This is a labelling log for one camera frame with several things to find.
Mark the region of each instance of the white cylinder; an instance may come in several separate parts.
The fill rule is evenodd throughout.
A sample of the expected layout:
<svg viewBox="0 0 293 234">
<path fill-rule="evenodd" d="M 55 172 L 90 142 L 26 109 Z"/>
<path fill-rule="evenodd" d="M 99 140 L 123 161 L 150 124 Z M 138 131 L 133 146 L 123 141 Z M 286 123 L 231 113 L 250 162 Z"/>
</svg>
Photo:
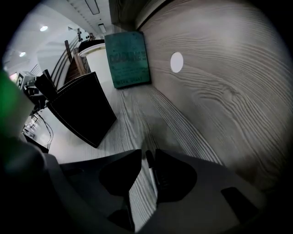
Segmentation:
<svg viewBox="0 0 293 234">
<path fill-rule="evenodd" d="M 96 72 L 100 83 L 112 81 L 105 43 L 86 48 L 80 52 L 80 56 L 87 57 L 88 65 L 92 72 Z"/>
</svg>

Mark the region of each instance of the wooden wall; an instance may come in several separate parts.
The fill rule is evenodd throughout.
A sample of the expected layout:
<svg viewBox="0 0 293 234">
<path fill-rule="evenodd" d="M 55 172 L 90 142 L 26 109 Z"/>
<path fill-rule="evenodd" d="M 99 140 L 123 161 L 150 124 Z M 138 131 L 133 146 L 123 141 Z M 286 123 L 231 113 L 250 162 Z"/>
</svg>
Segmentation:
<svg viewBox="0 0 293 234">
<path fill-rule="evenodd" d="M 174 0 L 141 27 L 152 84 L 221 161 L 268 190 L 286 162 L 293 122 L 292 61 L 256 8 L 232 0 Z M 173 73 L 170 58 L 184 65 Z"/>
<path fill-rule="evenodd" d="M 109 0 L 112 24 L 133 24 L 148 0 Z"/>
</svg>

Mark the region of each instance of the ceiling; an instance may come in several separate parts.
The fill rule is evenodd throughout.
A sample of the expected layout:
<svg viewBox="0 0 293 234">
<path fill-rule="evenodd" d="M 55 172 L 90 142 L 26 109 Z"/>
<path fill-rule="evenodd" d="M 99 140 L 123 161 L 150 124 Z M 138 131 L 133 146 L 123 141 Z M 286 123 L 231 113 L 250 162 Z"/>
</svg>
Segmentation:
<svg viewBox="0 0 293 234">
<path fill-rule="evenodd" d="M 41 32 L 42 26 L 48 26 L 48 29 Z M 78 27 L 52 8 L 44 4 L 37 5 L 27 14 L 7 46 L 2 59 L 4 67 L 27 63 L 43 45 L 68 30 L 68 26 Z M 19 57 L 20 52 L 26 52 L 26 55 Z"/>
<path fill-rule="evenodd" d="M 96 0 L 99 14 L 93 15 L 85 0 L 67 0 L 70 5 L 88 22 L 88 24 L 95 30 L 97 36 L 104 36 L 99 28 L 99 24 L 104 24 L 106 33 L 112 33 L 112 23 L 110 16 L 109 0 Z"/>
<path fill-rule="evenodd" d="M 21 23 L 3 56 L 3 66 L 14 68 L 28 63 L 45 44 L 68 30 L 81 27 L 93 32 L 96 37 L 112 33 L 109 0 L 96 0 L 100 13 L 93 15 L 85 0 L 46 0 L 28 13 Z M 99 24 L 104 24 L 106 33 L 102 33 Z M 48 26 L 44 32 L 42 26 Z"/>
</svg>

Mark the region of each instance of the white circular sticker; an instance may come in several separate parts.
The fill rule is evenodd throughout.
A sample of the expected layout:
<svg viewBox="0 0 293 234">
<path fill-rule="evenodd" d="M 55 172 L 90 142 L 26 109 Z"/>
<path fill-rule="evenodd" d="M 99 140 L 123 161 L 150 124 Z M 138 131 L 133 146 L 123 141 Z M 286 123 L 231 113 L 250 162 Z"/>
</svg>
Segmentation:
<svg viewBox="0 0 293 234">
<path fill-rule="evenodd" d="M 171 70 L 175 73 L 179 72 L 183 67 L 183 56 L 180 52 L 175 52 L 171 56 Z"/>
</svg>

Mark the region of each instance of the green sign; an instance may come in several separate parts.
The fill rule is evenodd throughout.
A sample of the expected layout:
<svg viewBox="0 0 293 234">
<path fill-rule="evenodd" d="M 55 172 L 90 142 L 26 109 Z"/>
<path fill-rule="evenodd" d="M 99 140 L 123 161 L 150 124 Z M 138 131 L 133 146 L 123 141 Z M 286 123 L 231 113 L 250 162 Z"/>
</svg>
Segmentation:
<svg viewBox="0 0 293 234">
<path fill-rule="evenodd" d="M 115 88 L 150 81 L 142 33 L 121 32 L 106 35 L 105 45 Z"/>
</svg>

